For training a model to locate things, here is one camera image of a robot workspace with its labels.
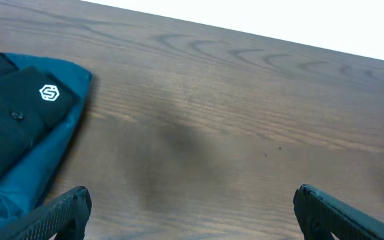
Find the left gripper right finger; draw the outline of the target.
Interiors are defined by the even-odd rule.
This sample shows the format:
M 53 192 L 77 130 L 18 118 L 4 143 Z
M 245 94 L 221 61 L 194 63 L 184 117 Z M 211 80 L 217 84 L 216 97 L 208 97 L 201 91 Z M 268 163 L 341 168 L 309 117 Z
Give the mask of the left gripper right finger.
M 384 240 L 384 223 L 312 185 L 300 186 L 293 204 L 305 240 Z

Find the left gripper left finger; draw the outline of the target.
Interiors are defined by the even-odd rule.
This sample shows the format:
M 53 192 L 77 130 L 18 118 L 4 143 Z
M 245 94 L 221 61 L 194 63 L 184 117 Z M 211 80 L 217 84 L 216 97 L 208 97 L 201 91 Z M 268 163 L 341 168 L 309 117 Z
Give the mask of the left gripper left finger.
M 91 215 L 91 196 L 74 187 L 0 229 L 0 240 L 83 240 Z

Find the black t-shirt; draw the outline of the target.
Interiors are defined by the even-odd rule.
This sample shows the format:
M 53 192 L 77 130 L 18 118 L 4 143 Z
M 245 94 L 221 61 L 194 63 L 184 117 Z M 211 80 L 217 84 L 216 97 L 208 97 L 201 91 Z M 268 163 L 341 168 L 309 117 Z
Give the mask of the black t-shirt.
M 0 178 L 76 104 L 54 75 L 0 54 Z

